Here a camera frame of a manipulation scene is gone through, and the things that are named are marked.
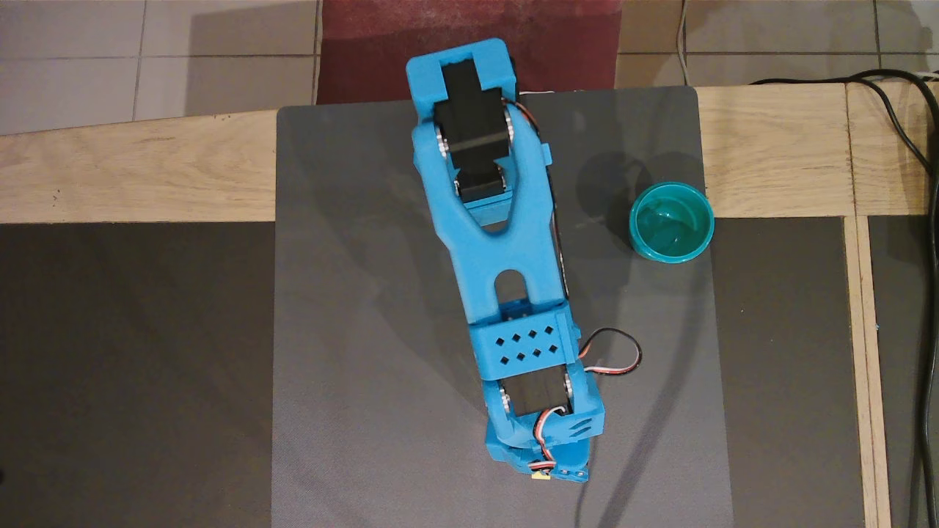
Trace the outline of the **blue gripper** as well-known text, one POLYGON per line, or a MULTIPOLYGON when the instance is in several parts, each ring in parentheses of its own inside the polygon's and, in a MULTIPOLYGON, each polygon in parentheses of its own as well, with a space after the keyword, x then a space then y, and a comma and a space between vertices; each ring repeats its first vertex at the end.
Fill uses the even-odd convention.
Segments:
POLYGON ((506 442, 500 441, 495 434, 487 434, 484 444, 486 444, 491 458, 506 463, 520 474, 529 475, 529 477, 533 475, 536 479, 550 477, 574 483, 585 483, 589 479, 591 439, 549 447, 551 457, 555 461, 555 467, 547 474, 544 474, 543 471, 533 471, 530 468, 532 463, 543 465, 546 461, 540 445, 534 441, 534 438, 524 441, 521 447, 511 447, 506 442))

